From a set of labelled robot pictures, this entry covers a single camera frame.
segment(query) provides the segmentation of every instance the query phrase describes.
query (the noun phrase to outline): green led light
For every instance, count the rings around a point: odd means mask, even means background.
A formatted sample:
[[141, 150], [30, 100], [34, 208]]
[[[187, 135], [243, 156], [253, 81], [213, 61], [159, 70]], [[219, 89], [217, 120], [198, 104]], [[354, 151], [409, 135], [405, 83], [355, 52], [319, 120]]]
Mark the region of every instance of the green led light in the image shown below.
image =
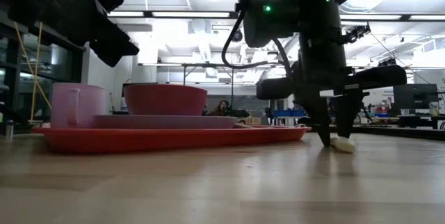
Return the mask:
[[270, 12], [272, 10], [272, 8], [270, 6], [267, 6], [267, 5], [264, 6], [263, 9], [264, 9], [264, 12]]

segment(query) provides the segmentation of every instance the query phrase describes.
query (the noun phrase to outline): mug handle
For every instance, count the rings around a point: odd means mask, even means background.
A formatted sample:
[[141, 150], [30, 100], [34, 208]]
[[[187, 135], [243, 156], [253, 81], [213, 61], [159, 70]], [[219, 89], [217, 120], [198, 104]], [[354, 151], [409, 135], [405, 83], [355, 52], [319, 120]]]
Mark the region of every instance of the mug handle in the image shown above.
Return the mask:
[[67, 123], [71, 126], [77, 126], [79, 124], [79, 119], [77, 118], [77, 108], [79, 107], [80, 93], [81, 90], [78, 88], [73, 88], [68, 91]]

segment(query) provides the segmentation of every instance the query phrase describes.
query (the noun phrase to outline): red tray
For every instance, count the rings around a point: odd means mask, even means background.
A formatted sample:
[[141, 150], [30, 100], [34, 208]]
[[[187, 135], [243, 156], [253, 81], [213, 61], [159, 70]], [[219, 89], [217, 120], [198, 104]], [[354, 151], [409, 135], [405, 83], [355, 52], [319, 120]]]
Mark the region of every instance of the red tray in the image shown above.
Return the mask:
[[116, 153], [300, 140], [309, 128], [258, 129], [33, 129], [51, 148], [70, 153]]

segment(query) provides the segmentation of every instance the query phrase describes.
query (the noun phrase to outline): red bowl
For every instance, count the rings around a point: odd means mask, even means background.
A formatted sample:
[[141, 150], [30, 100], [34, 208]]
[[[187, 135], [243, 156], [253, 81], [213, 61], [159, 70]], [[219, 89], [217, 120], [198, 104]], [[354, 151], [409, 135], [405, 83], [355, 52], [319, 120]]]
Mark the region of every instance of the red bowl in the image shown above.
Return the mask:
[[124, 88], [133, 115], [201, 115], [207, 91], [178, 85], [138, 84]]

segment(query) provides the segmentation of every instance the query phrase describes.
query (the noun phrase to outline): pink mug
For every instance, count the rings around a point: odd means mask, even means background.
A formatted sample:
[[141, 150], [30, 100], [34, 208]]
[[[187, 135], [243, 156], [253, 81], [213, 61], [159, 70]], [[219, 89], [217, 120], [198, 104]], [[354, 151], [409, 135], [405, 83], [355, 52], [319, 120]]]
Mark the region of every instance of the pink mug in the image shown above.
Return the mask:
[[82, 83], [55, 83], [51, 96], [51, 128], [93, 128], [94, 115], [106, 112], [106, 92]]

